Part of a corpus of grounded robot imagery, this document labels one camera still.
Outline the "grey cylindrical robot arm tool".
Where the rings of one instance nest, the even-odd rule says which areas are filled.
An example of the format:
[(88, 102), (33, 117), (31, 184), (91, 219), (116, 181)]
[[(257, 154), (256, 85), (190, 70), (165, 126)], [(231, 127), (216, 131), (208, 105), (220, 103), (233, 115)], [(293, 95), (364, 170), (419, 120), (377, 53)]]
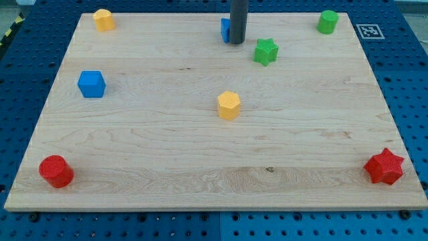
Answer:
[(248, 7), (248, 0), (231, 0), (229, 28), (231, 44), (242, 44), (245, 41)]

